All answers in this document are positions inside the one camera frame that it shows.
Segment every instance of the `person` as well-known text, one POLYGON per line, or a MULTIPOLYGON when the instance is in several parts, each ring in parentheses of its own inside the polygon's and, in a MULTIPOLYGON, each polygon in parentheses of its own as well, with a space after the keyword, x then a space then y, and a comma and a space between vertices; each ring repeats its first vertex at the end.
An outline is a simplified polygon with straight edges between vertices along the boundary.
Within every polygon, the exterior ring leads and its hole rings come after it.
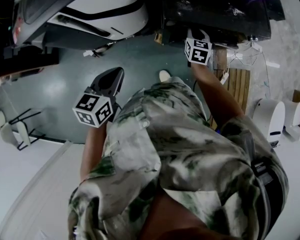
POLYGON ((288 194, 265 137, 207 66, 191 64, 209 110, 178 77, 137 92, 106 130, 90 128, 70 240, 263 240, 288 194))

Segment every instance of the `camouflage shirt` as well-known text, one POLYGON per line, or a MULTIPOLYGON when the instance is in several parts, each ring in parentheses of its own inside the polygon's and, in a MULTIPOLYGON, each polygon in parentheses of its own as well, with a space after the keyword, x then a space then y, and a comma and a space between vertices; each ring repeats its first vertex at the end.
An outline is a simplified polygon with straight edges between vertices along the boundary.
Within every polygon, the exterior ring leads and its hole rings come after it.
POLYGON ((280 183, 281 212, 287 176, 252 121, 233 118, 218 134, 187 85, 155 84, 124 106, 108 129, 101 162, 71 195, 69 239, 136 240, 158 184, 208 228, 264 239, 269 210, 251 166, 256 158, 267 159, 280 183))

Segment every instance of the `wire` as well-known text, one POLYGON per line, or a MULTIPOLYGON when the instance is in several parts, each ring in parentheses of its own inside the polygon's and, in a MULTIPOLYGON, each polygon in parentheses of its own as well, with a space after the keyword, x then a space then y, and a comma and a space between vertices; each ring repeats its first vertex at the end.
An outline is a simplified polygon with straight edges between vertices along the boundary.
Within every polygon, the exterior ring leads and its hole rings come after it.
POLYGON ((265 70, 266 70, 266 77, 268 78, 268 88, 269 88, 269 95, 271 99, 271 90, 270 90, 270 82, 269 82, 269 74, 268 74, 268 67, 267 67, 267 61, 264 52, 262 52, 262 56, 264 59, 264 64, 265 64, 265 70))
POLYGON ((197 83, 197 80, 194 81, 194 84, 193 84, 193 87, 192 87, 193 92, 195 92, 196 83, 197 83))
POLYGON ((261 54, 262 54, 262 52, 260 52, 260 53, 258 53, 258 54, 255 54, 255 55, 251 55, 251 56, 240 56, 240 57, 237 57, 237 58, 238 58, 238 59, 240 59, 240 58, 251 58, 251 57, 259 56, 259 55, 261 55, 261 54))
MULTIPOLYGON (((250 49, 252 48, 252 46, 250 46, 248 49, 245 49, 245 50, 241 50, 240 53, 244 53, 246 51, 249 51, 250 49)), ((234 55, 230 56, 230 57, 227 57, 227 58, 232 58, 236 55, 236 51, 234 50, 234 55)))
POLYGON ((229 64, 228 64, 228 69, 226 70, 227 73, 229 73, 229 69, 230 69, 230 64, 231 64, 231 62, 233 62, 235 59, 236 59, 236 58, 233 58, 233 59, 229 62, 229 64))
POLYGON ((239 59, 239 58, 237 57, 236 52, 234 52, 234 55, 235 55, 235 57, 242 63, 242 65, 250 66, 250 67, 252 67, 252 66, 256 63, 256 61, 257 61, 257 59, 258 59, 258 57, 256 57, 255 60, 254 60, 254 62, 253 62, 252 64, 245 64, 245 63, 243 63, 243 62, 241 61, 241 59, 239 59))

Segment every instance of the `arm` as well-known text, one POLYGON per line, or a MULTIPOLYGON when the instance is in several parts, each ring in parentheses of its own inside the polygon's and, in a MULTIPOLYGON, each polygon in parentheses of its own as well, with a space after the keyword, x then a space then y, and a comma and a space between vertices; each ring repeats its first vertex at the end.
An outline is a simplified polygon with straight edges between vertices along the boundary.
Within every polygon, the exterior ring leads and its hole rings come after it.
POLYGON ((231 118, 244 115, 234 97, 207 66, 191 63, 191 68, 205 102, 219 127, 222 127, 231 118))
POLYGON ((91 127, 85 139, 80 167, 80 179, 83 181, 89 172, 100 162, 107 137, 107 123, 100 128, 91 127))

